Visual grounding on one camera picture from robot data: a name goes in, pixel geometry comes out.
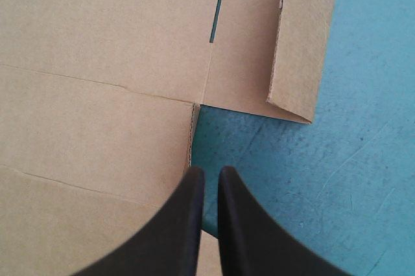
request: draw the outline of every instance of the cardboard box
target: cardboard box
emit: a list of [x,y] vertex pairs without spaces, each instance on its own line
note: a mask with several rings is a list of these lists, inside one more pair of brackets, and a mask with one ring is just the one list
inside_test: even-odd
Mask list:
[[333,1],[0,0],[0,272],[66,275],[132,235],[201,104],[310,123]]

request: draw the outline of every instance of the cardboard sheet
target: cardboard sheet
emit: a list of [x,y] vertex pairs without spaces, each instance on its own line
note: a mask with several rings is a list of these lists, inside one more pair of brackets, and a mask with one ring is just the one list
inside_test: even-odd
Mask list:
[[138,229],[189,164],[198,104],[311,121],[332,2],[284,0],[274,59],[279,0],[223,0],[213,43],[217,0],[0,0],[0,272],[63,275]]
[[334,0],[283,0],[268,102],[314,119]]
[[0,0],[0,63],[189,102],[217,0]]
[[187,166],[193,105],[0,66],[0,163],[160,206]]

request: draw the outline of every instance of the teal floor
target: teal floor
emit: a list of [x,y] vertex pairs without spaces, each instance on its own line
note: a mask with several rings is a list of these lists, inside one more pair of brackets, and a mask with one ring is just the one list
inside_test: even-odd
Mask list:
[[234,165],[264,208],[353,275],[415,275],[415,0],[336,0],[312,125],[202,107],[193,164]]

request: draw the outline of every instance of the cardboard edge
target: cardboard edge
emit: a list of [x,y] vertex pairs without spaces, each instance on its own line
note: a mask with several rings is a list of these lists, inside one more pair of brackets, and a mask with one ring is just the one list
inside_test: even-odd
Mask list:
[[272,69],[271,69],[271,77],[270,77],[270,87],[268,89],[268,96],[267,99],[265,100],[266,103],[271,104],[273,106],[276,106],[279,109],[282,109],[288,113],[290,113],[291,115],[293,115],[292,119],[289,119],[290,121],[294,121],[294,122],[299,122],[301,124],[311,124],[313,122],[313,119],[308,119],[306,117],[303,117],[299,114],[296,114],[292,111],[290,111],[288,108],[285,108],[279,104],[277,104],[276,102],[274,102],[272,100],[271,97],[271,93],[272,93],[272,89],[274,86],[274,75],[275,75],[275,68],[276,68],[276,60],[277,60],[277,49],[278,49],[278,38],[279,38],[279,29],[280,29],[280,25],[281,25],[281,18],[283,15],[283,6],[284,6],[284,0],[279,0],[279,17],[278,17],[278,25],[277,25],[277,35],[276,35],[276,42],[275,42],[275,50],[274,50],[274,59],[272,61]]
[[[273,87],[274,87],[274,75],[275,75],[275,70],[276,70],[276,60],[277,60],[277,51],[278,51],[278,41],[279,41],[279,30],[280,30],[280,27],[281,27],[281,19],[282,19],[282,17],[283,17],[283,12],[284,12],[284,9],[283,9],[283,3],[284,3],[284,0],[279,0],[279,9],[280,9],[280,14],[279,14],[279,20],[278,20],[278,25],[277,25],[277,36],[276,36],[276,47],[275,47],[275,51],[274,51],[274,60],[273,60],[273,62],[272,62],[272,70],[271,70],[271,79],[270,79],[270,87],[269,87],[269,90],[268,90],[268,97],[267,97],[267,99],[266,99],[266,102],[267,103],[269,103],[269,104],[271,104],[271,105],[273,105],[273,106],[276,106],[276,107],[278,107],[279,109],[283,109],[283,110],[285,110],[285,111],[287,111],[287,112],[289,112],[289,113],[291,113],[291,114],[293,114],[293,115],[295,115],[295,116],[297,116],[297,117],[299,117],[299,118],[301,118],[301,119],[303,119],[304,120],[304,122],[302,122],[302,123],[304,123],[304,124],[312,124],[313,123],[313,121],[314,121],[314,116],[315,116],[315,109],[316,109],[316,105],[317,105],[317,101],[318,101],[318,93],[319,93],[319,89],[320,89],[320,84],[321,84],[321,79],[322,79],[322,74],[323,74],[323,70],[324,70],[324,65],[322,65],[322,68],[321,68],[321,70],[320,70],[320,78],[319,78],[319,82],[318,82],[318,89],[317,89],[317,92],[316,92],[316,94],[315,94],[315,105],[314,105],[314,110],[313,110],[313,114],[312,115],[310,115],[310,116],[308,116],[308,117],[306,117],[306,116],[301,116],[300,114],[298,114],[298,113],[295,113],[295,112],[293,112],[293,111],[291,111],[291,109],[289,108],[289,107],[284,107],[284,106],[282,106],[280,103],[278,103],[278,102],[276,102],[273,98],[272,98],[272,91],[273,91]],[[335,0],[333,0],[333,7],[332,7],[332,9],[331,9],[331,16],[330,16],[330,21],[332,21],[332,18],[333,18],[333,11],[334,11],[334,7],[335,7]],[[325,51],[325,53],[324,53],[324,57],[323,57],[323,61],[324,61],[324,59],[326,58],[326,52],[327,52],[327,42],[328,42],[328,37],[327,37],[327,40],[326,40],[326,51]]]
[[200,104],[194,103],[193,108],[192,108],[191,119],[190,119],[189,142],[187,145],[187,161],[184,167],[184,172],[186,171],[187,168],[189,168],[192,165],[192,145],[193,145],[193,138],[195,137],[197,120],[199,119],[199,112],[200,112]]

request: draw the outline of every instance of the floor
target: floor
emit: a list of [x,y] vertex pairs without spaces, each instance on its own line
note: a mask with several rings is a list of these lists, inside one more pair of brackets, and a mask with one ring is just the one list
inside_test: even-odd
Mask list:
[[415,0],[337,0],[312,125],[202,107],[193,164],[234,165],[270,215],[354,275],[415,274]]

